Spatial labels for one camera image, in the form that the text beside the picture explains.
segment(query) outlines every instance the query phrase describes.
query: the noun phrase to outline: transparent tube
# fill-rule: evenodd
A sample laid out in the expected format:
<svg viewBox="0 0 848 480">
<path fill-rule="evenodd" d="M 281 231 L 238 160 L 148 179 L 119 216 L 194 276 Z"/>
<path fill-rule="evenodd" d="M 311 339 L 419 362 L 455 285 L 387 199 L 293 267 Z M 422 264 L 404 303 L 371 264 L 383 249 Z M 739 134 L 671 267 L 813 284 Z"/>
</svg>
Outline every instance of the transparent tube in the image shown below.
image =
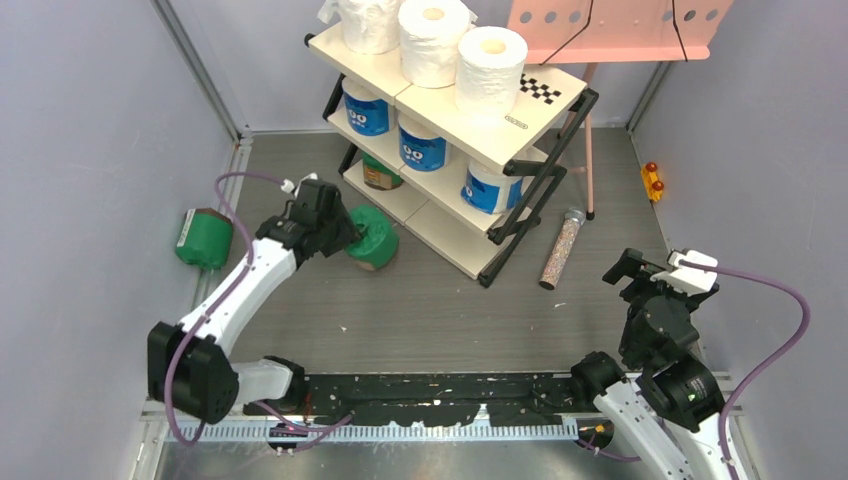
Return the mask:
<svg viewBox="0 0 848 480">
<path fill-rule="evenodd" d="M 565 212 L 565 221 L 562 223 L 562 230 L 560 230 L 556 244 L 554 244 L 554 248 L 551 250 L 551 256 L 548 257 L 548 263 L 545 264 L 542 278 L 539 279 L 539 285 L 545 290 L 556 288 L 559 277 L 562 275 L 562 270 L 565 268 L 565 262 L 571 253 L 571 247 L 574 246 L 577 232 L 580 231 L 580 226 L 585 221 L 586 214 L 579 208 L 572 207 Z"/>
</svg>

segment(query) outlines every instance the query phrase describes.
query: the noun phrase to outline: shelving unit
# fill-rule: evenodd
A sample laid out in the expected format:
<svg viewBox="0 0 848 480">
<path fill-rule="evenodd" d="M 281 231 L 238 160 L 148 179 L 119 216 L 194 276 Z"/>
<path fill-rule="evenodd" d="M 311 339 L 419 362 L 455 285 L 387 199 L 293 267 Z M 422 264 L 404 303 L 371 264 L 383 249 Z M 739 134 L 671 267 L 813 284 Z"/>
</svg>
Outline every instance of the shelving unit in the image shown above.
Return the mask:
<svg viewBox="0 0 848 480">
<path fill-rule="evenodd" d="M 340 25 L 317 36 L 307 35 L 305 43 L 341 71 L 323 116 L 351 142 L 339 167 L 345 181 L 466 275 L 483 286 L 491 285 L 524 235 L 538 225 L 539 213 L 562 182 L 566 169 L 557 165 L 557 159 L 577 127 L 566 132 L 550 153 L 533 143 L 566 112 L 585 119 L 598 94 L 558 68 L 527 66 L 522 76 L 527 88 L 522 88 L 513 111 L 504 118 L 477 118 L 456 108 L 453 86 L 425 89 L 406 81 L 399 48 L 382 55 L 353 53 L 344 44 Z M 397 128 L 376 137 L 356 133 L 341 104 L 345 76 L 451 143 L 448 164 L 433 172 L 407 166 L 400 158 Z M 352 165 L 359 149 L 400 175 L 404 184 L 389 191 L 368 187 L 361 162 Z M 524 194 L 512 211 L 490 215 L 461 197 L 472 158 L 493 171 L 526 177 Z M 551 182 L 543 189 L 548 177 Z M 536 202 L 530 208 L 533 199 Z"/>
</svg>

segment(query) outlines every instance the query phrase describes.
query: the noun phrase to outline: blue and white container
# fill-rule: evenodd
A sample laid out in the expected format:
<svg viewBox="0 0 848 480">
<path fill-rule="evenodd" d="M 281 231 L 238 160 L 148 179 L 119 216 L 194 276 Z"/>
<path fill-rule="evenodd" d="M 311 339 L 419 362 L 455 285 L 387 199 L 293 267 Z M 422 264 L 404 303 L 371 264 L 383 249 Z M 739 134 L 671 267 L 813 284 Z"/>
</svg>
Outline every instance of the blue and white container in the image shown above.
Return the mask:
<svg viewBox="0 0 848 480">
<path fill-rule="evenodd" d="M 472 207 L 486 213 L 503 213 L 521 200 L 522 180 L 524 177 L 492 173 L 480 162 L 470 160 L 462 198 Z"/>
<path fill-rule="evenodd" d="M 395 128 L 395 107 L 348 77 L 342 80 L 350 128 L 360 135 L 376 137 Z"/>
<path fill-rule="evenodd" d="M 432 172 L 447 165 L 450 144 L 404 114 L 398 116 L 400 158 L 409 168 Z"/>
</svg>

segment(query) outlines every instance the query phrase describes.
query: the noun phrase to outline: wooden floor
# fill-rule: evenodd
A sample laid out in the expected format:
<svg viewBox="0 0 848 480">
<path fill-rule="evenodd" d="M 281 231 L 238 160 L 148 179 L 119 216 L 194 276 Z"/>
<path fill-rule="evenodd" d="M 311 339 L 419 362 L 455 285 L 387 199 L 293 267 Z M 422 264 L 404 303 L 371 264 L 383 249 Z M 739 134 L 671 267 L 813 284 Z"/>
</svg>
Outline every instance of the wooden floor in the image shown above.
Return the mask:
<svg viewBox="0 0 848 480">
<path fill-rule="evenodd" d="M 563 164 L 584 158 L 582 131 Z M 544 151 L 555 137 L 537 143 Z M 348 208 L 368 201 L 337 173 L 347 142 L 336 134 L 258 137 L 249 170 L 297 180 L 317 172 L 336 181 Z M 275 291 L 236 343 L 234 361 L 276 355 L 314 373 L 566 370 L 593 350 L 614 356 L 627 305 L 601 276 L 625 247 L 663 260 L 665 247 L 624 130 L 594 130 L 597 217 L 580 231 L 555 291 L 539 275 L 562 214 L 585 206 L 585 177 L 568 175 L 489 289 L 397 227 L 401 245 L 369 273 L 344 254 L 316 257 Z M 250 230 L 286 198 L 246 180 L 238 213 Z M 231 263 L 243 245 L 236 241 Z"/>
</svg>

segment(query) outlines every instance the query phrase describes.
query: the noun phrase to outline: green container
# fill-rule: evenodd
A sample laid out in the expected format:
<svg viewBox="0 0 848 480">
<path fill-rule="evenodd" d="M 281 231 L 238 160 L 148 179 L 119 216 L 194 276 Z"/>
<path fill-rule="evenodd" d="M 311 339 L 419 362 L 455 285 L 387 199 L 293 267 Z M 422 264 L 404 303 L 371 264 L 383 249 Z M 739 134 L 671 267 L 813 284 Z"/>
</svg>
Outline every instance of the green container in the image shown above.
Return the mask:
<svg viewBox="0 0 848 480">
<path fill-rule="evenodd" d="M 363 234 L 362 240 L 345 249 L 362 268 L 379 270 L 385 267 L 398 249 L 400 238 L 383 212 L 370 205 L 360 205 L 350 212 L 354 225 Z"/>
<path fill-rule="evenodd" d="M 212 208 L 191 209 L 176 253 L 183 262 L 200 268 L 217 270 L 227 263 L 233 241 L 233 223 Z"/>
<path fill-rule="evenodd" d="M 403 184 L 403 179 L 400 176 L 389 170 L 376 158 L 364 152 L 362 153 L 362 170 L 365 185 L 371 188 L 394 190 Z"/>
</svg>

